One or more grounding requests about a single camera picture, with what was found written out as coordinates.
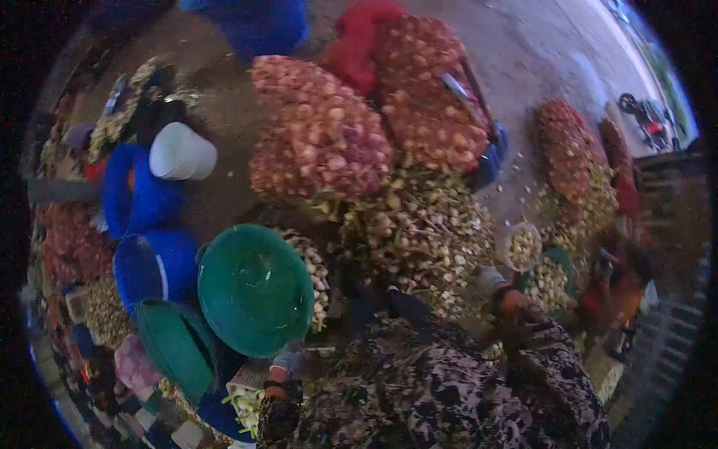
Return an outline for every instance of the pile of shallots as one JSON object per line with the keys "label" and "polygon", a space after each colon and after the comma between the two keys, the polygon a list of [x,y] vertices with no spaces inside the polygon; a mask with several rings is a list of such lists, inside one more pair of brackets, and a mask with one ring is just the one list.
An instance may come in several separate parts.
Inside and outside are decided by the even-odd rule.
{"label": "pile of shallots", "polygon": [[[378,94],[405,157],[432,170],[478,166],[488,145],[486,120],[467,81],[464,45],[438,19],[387,21],[376,53]],[[473,114],[444,85],[449,73],[470,95]]]}
{"label": "pile of shallots", "polygon": [[42,242],[47,269],[59,282],[92,282],[112,270],[112,251],[90,223],[86,205],[52,204],[38,210],[37,220],[47,228]]}
{"label": "pile of shallots", "polygon": [[589,188],[588,151],[593,137],[566,101],[549,100],[536,114],[549,183],[572,205],[581,206]]}
{"label": "pile of shallots", "polygon": [[254,60],[253,88],[269,110],[250,162],[252,188],[357,200],[390,175],[393,149],[380,116],[331,73],[284,56]]}

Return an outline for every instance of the glove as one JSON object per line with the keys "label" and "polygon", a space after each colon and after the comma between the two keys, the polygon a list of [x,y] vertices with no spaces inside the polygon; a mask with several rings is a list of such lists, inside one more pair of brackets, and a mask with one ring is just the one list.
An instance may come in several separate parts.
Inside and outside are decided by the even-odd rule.
{"label": "glove", "polygon": [[289,375],[293,375],[302,369],[304,363],[304,344],[290,342],[284,345],[279,354],[274,357],[271,370],[274,367],[285,370]]}
{"label": "glove", "polygon": [[481,274],[476,282],[476,290],[479,295],[491,298],[502,284],[508,284],[508,282],[496,268],[481,267]]}

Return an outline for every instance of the blue bucket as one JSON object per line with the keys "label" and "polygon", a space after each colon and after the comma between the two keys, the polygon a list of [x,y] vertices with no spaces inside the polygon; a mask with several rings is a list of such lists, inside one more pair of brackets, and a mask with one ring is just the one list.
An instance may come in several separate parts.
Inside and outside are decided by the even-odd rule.
{"label": "blue bucket", "polygon": [[212,22],[248,63],[290,55],[309,35],[304,0],[180,0],[179,7]]}
{"label": "blue bucket", "polygon": [[[134,191],[127,184],[134,170]],[[153,176],[149,152],[136,144],[119,144],[107,159],[102,182],[102,211],[110,237],[122,239],[177,220],[182,212],[182,185]]]}
{"label": "blue bucket", "polygon": [[130,317],[144,300],[186,302],[197,293],[197,243],[183,229],[130,234],[113,259],[120,299]]}

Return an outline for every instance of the garlic bulb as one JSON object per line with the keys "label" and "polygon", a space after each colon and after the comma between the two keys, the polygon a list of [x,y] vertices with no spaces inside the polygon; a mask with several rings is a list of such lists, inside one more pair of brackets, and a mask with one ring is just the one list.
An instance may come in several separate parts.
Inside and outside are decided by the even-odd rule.
{"label": "garlic bulb", "polygon": [[274,230],[304,260],[304,265],[312,278],[312,285],[314,286],[314,316],[309,328],[315,333],[322,332],[327,327],[325,320],[330,306],[329,281],[327,280],[329,269],[317,246],[310,239],[300,235],[294,229]]}

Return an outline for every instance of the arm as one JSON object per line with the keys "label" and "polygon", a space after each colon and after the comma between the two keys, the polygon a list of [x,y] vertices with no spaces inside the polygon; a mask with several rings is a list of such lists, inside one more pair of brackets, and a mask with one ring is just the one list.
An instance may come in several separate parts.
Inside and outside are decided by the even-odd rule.
{"label": "arm", "polygon": [[[273,365],[269,369],[267,380],[284,383],[289,380],[289,371],[283,366]],[[282,387],[270,386],[266,389],[259,412],[257,447],[286,447],[286,441],[292,436],[298,422],[299,405],[289,400],[289,395]]]}
{"label": "arm", "polygon": [[519,305],[515,323],[521,346],[509,358],[512,370],[531,376],[546,391],[566,428],[574,430],[579,446],[605,448],[608,441],[606,412],[566,331],[535,305]]}

